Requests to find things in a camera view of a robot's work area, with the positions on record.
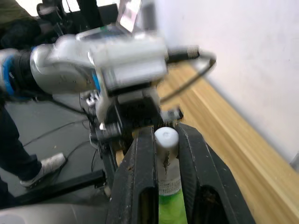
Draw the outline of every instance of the shoe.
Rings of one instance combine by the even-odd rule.
[[[48,159],[42,160],[42,168],[33,179],[29,181],[20,181],[23,187],[31,187],[40,182],[45,176],[54,173],[66,163],[66,157],[62,154],[56,154]]]

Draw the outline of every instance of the plastic bottle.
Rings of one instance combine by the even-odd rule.
[[[178,133],[170,127],[155,132],[159,181],[159,224],[187,224],[179,171]]]

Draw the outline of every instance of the white wall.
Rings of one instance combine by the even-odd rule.
[[[288,161],[299,145],[299,1],[156,0],[168,43],[217,55],[208,80]]]

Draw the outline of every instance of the black metal stand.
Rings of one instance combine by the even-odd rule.
[[[106,176],[104,171],[101,169],[62,183],[50,185],[42,189],[31,190],[24,195],[18,196],[17,200],[22,205],[35,204],[91,185],[95,185],[96,187],[103,186],[105,181]]]
[[[189,224],[255,224],[229,168],[194,128],[182,123],[179,168]],[[139,130],[117,169],[106,224],[158,223],[154,129]]]

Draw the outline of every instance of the blue ring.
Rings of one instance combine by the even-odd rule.
[[[94,84],[95,84],[95,87],[97,88],[97,90],[101,91],[99,80],[98,80],[98,77],[95,74],[95,72],[93,72],[93,81],[94,81]]]
[[[3,63],[3,81],[4,81],[6,91],[11,96],[14,95],[14,90],[9,82],[9,72],[12,66],[12,60],[11,60],[12,58],[13,56],[7,57]]]

